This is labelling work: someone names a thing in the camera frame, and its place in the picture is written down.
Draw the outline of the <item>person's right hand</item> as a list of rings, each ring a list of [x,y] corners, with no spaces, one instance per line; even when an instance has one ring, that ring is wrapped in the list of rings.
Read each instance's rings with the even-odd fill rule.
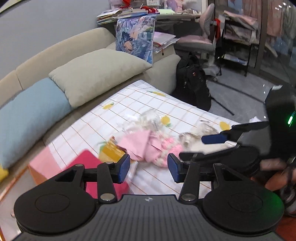
[[[288,184],[287,164],[279,158],[262,160],[260,171],[251,180],[270,191],[280,190]]]

